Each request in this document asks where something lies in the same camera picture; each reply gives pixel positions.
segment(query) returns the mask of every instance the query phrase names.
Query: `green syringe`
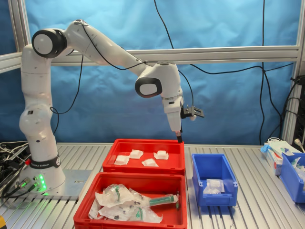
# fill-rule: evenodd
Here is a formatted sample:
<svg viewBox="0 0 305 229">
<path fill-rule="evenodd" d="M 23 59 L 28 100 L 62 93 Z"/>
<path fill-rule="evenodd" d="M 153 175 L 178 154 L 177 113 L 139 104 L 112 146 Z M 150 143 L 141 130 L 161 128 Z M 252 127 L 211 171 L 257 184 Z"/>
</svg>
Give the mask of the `green syringe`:
<svg viewBox="0 0 305 229">
<path fill-rule="evenodd" d="M 170 203 L 174 203 L 173 195 L 160 197 L 160 198 L 153 198 L 149 200 L 149 206 L 155 206 L 159 204 L 170 204 Z"/>
</svg>

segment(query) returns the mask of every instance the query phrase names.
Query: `red plastic bin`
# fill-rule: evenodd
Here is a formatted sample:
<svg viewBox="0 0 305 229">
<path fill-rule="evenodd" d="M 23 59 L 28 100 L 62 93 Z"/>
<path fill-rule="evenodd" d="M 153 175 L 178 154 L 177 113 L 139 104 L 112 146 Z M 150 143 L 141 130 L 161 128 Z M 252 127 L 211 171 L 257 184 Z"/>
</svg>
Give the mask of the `red plastic bin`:
<svg viewBox="0 0 305 229">
<path fill-rule="evenodd" d="M 176 194 L 179 191 L 180 208 L 177 210 L 175 204 L 151 207 L 158 216 L 163 215 L 163 220 L 160 224 L 90 219 L 88 213 L 95 199 L 95 192 L 102 193 L 104 188 L 112 184 L 123 184 L 127 188 L 131 187 L 151 198 L 161 197 L 165 194 Z M 187 229 L 184 176 L 111 172 L 98 173 L 73 219 L 76 229 Z"/>
<path fill-rule="evenodd" d="M 144 152 L 140 159 L 129 159 L 124 166 L 114 165 L 118 155 L 129 156 L 133 149 Z M 165 150 L 169 154 L 168 160 L 154 158 L 153 153 L 159 150 Z M 149 158 L 153 158 L 159 167 L 145 167 L 142 161 Z M 103 171 L 184 175 L 184 143 L 174 140 L 117 139 L 104 160 Z"/>
</svg>

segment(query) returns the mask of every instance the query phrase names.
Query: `blue curtain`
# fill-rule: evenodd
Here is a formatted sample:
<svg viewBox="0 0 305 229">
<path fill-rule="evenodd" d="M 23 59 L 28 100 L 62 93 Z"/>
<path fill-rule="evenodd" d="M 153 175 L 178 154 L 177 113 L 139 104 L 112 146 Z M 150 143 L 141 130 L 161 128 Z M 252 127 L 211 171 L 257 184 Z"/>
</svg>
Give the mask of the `blue curtain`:
<svg viewBox="0 0 305 229">
<path fill-rule="evenodd" d="M 10 21 L 10 10 L 8 1 L 0 1 L 0 55 L 16 52 L 13 28 Z"/>
<path fill-rule="evenodd" d="M 249 46 L 262 43 L 262 0 L 161 1 L 160 14 L 175 48 Z M 31 35 L 42 28 L 65 29 L 84 19 L 125 49 L 170 48 L 153 0 L 27 1 Z M 300 0 L 266 0 L 265 45 L 295 45 Z M 265 63 L 265 69 L 285 62 Z M 261 63 L 199 64 L 208 72 L 233 71 Z M 205 118 L 185 119 L 183 140 L 191 144 L 257 145 L 262 114 L 259 104 L 262 71 L 208 75 L 192 66 L 179 65 L 194 92 L 194 104 Z M 66 111 L 76 94 L 79 66 L 54 66 L 53 106 Z M 272 99 L 282 110 L 289 91 L 292 65 L 267 72 Z M 59 142 L 113 142 L 117 138 L 175 139 L 159 96 L 139 97 L 136 76 L 111 66 L 84 66 L 81 87 L 73 108 L 60 116 L 55 134 Z M 191 94 L 181 78 L 184 100 Z M 24 109 L 20 70 L 0 74 L 0 139 L 24 139 L 18 127 Z M 270 104 L 266 81 L 263 90 L 265 123 L 262 141 L 279 124 Z M 57 116 L 51 125 L 55 128 Z"/>
</svg>

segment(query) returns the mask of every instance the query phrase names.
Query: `blue plastic bin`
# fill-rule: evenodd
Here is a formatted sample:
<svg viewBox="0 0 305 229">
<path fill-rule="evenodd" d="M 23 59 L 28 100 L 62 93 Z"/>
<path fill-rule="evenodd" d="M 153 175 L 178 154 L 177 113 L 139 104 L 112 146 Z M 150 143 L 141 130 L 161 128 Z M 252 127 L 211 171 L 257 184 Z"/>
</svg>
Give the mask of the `blue plastic bin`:
<svg viewBox="0 0 305 229">
<path fill-rule="evenodd" d="M 305 166 L 305 154 L 294 153 L 293 156 L 283 155 L 282 173 L 280 178 L 284 183 L 291 199 L 295 203 L 305 203 L 305 192 L 303 191 L 304 182 L 292 167 L 291 162 L 300 157 L 298 164 Z"/>
<path fill-rule="evenodd" d="M 224 154 L 192 154 L 193 183 L 199 206 L 236 206 L 238 184 Z M 207 179 L 224 181 L 224 193 L 204 194 Z"/>
</svg>

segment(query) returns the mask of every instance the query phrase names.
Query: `aluminum frame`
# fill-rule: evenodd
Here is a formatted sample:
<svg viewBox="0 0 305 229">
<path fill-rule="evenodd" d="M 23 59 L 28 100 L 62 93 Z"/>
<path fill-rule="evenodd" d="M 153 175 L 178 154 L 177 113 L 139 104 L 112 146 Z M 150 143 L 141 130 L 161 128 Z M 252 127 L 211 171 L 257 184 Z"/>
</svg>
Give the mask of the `aluminum frame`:
<svg viewBox="0 0 305 229">
<path fill-rule="evenodd" d="M 24 0 L 8 0 L 11 23 L 16 42 L 17 53 L 0 56 L 0 73 L 21 66 L 21 52 L 25 45 L 31 42 L 27 12 Z M 159 49 L 159 50 L 129 50 L 138 58 L 148 61 L 173 61 L 176 64 L 196 63 L 228 63 L 228 62 L 295 62 L 293 78 L 305 73 L 304 50 L 305 32 L 305 0 L 301 3 L 301 13 L 296 45 L 287 46 L 247 46 L 247 47 L 215 47 L 190 49 Z M 73 52 L 69 56 L 55 58 L 52 65 L 80 65 L 81 55 Z M 84 65 L 96 65 L 84 58 Z M 301 87 L 296 86 L 293 97 L 299 97 Z M 290 100 L 288 109 L 297 113 L 298 100 Z M 292 143 L 296 117 L 288 113 L 284 122 L 282 138 Z"/>
<path fill-rule="evenodd" d="M 299 29 L 297 36 L 297 45 L 299 46 L 299 53 L 298 53 L 297 61 L 294 65 L 294 71 L 292 77 L 294 79 L 298 75 L 305 74 L 304 33 L 305 33 L 305 0 L 302 0 Z M 297 85 L 294 88 L 293 92 L 291 93 L 291 97 L 300 98 L 301 89 L 302 87 L 300 85 Z M 288 103 L 287 110 L 297 113 L 298 108 L 299 108 L 299 100 L 291 99 Z M 282 138 L 285 141 L 287 141 L 289 144 L 292 144 L 293 142 L 293 137 L 295 133 L 295 124 L 296 124 L 296 115 L 291 112 L 287 112 L 283 126 Z"/>
</svg>

